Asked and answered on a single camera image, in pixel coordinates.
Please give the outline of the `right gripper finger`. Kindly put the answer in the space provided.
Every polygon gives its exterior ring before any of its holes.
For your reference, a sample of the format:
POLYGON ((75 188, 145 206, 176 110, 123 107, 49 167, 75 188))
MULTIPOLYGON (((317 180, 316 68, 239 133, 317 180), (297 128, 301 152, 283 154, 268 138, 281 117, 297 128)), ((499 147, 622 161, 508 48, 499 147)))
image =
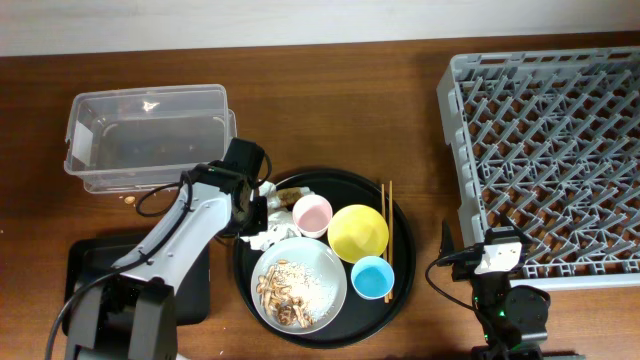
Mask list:
POLYGON ((439 248, 439 258, 444 258, 455 253, 455 243, 451 234, 451 229, 446 220, 442 221, 441 243, 439 248))
POLYGON ((507 214, 500 215, 500 222, 503 227, 506 228, 506 234, 504 237, 508 242, 516 242, 523 245, 531 245, 533 241, 527 237, 527 235, 520 229, 507 214))

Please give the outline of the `brown snack wrapper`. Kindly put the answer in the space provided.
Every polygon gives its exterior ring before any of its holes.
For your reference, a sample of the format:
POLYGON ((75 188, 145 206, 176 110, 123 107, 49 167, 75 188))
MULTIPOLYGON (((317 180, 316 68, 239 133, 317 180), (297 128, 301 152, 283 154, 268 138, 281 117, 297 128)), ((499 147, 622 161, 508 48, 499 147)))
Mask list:
POLYGON ((292 187, 278 190, 276 197, 279 200, 279 207, 288 207, 294 205, 302 197, 313 194, 314 192, 309 187, 292 187))

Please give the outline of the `white napkin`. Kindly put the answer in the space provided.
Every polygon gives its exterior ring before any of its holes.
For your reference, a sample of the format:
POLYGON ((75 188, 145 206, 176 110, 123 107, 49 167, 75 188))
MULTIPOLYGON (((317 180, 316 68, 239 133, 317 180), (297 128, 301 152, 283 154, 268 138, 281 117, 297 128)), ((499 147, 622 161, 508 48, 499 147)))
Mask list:
POLYGON ((266 251, 282 240, 302 236, 293 221, 292 213, 287 209, 273 211, 268 215, 267 220, 266 231, 241 237, 241 240, 248 243, 252 250, 266 251))
POLYGON ((275 184, 265 181, 259 186, 258 191, 261 197, 266 198, 268 209, 275 210, 280 207, 280 198, 277 195, 277 187, 275 184))

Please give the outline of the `blue cup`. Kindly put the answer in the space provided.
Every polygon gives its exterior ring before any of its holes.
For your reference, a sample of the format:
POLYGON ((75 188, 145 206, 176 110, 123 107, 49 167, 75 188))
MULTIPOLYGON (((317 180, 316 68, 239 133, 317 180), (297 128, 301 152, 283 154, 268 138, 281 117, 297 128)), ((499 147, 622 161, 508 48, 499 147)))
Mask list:
POLYGON ((391 265, 383 258, 366 256, 354 264, 350 279, 354 290, 361 298, 376 300, 391 292, 395 274, 391 265))

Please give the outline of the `pink cup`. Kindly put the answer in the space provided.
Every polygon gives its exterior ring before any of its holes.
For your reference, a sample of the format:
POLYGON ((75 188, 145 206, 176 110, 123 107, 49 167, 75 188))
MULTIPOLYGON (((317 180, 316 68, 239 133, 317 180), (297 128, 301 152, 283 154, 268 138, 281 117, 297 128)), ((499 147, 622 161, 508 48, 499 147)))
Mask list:
POLYGON ((293 206, 292 217, 300 233, 309 238, 323 236, 333 217, 329 201, 320 195, 306 195, 293 206))

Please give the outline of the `yellow bowl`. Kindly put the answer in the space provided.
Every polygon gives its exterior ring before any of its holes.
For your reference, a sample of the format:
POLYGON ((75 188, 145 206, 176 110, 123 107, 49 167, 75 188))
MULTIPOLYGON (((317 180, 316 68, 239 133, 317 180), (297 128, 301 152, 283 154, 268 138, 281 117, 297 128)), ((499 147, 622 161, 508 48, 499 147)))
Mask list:
POLYGON ((383 254, 389 241, 389 228, 374 208, 362 204, 349 205, 331 219, 327 239, 339 258, 355 264, 363 257, 383 254))

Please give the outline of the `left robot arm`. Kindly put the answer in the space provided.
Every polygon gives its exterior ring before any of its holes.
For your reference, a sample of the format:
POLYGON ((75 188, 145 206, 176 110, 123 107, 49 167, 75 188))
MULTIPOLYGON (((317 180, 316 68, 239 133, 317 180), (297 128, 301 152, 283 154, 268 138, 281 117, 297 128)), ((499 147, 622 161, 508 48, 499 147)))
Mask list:
POLYGON ((62 324, 68 359, 176 359, 175 297, 203 249, 217 236, 256 235, 267 228, 265 198, 256 195, 263 165, 254 142, 234 138, 223 159, 198 164, 174 183, 171 207, 110 270, 78 288, 52 325, 45 356, 62 324))

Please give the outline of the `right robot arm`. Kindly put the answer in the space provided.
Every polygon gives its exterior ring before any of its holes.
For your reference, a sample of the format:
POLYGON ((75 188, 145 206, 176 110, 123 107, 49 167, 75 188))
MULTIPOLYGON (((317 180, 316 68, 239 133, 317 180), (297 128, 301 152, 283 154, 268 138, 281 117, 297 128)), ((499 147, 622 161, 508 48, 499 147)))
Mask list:
POLYGON ((469 282, 471 303, 434 289, 479 321, 486 344, 471 350, 473 359, 541 359, 551 298, 538 288, 511 284, 510 276, 524 266, 532 241, 506 215, 500 223, 485 232, 482 243, 461 250, 454 248, 449 225, 443 223, 439 257, 431 265, 450 266, 453 281, 469 282))

